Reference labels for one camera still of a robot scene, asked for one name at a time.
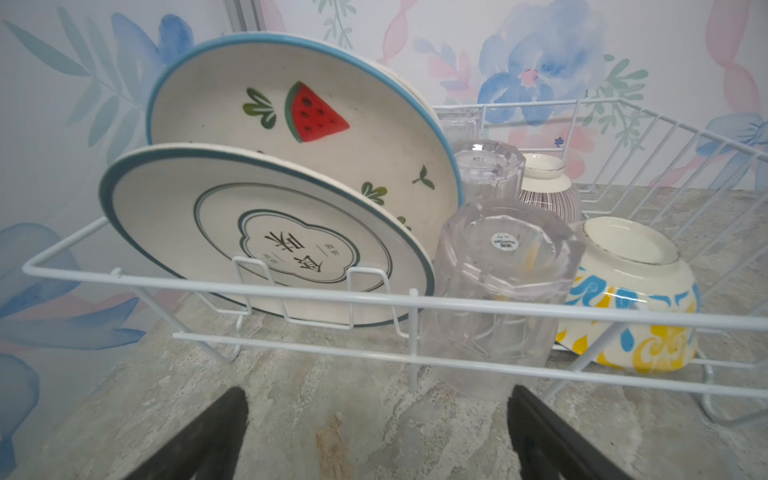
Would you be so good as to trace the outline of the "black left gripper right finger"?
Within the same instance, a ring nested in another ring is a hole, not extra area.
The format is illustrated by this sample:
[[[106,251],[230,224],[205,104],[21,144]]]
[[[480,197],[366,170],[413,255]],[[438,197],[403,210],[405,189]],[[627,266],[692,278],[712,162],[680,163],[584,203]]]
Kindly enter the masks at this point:
[[[629,477],[523,385],[508,398],[507,426],[523,479]]]

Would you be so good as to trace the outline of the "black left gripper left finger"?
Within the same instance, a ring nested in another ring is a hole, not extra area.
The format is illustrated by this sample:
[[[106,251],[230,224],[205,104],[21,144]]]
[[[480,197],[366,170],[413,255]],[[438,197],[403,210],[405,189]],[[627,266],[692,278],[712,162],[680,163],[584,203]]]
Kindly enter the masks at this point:
[[[248,423],[240,387],[221,397],[130,472],[129,479],[232,479]]]

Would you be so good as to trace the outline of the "white plate green rim characters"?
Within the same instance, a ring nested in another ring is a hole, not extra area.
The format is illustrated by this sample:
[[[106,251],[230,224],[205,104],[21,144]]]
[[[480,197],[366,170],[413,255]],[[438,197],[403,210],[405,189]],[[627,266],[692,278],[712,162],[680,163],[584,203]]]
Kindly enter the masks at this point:
[[[140,148],[106,170],[99,200],[131,246],[181,279],[375,294],[435,289],[427,251],[395,217],[330,177],[262,153]]]

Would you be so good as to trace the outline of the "watermelon pattern plate blue rim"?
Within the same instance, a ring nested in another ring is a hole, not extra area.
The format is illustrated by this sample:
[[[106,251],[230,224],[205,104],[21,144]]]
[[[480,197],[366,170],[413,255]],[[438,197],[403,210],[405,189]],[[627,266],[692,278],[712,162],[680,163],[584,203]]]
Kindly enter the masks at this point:
[[[429,253],[464,196],[439,123],[360,57],[297,36],[241,33],[201,43],[155,83],[152,144],[259,151],[331,177],[402,222]]]

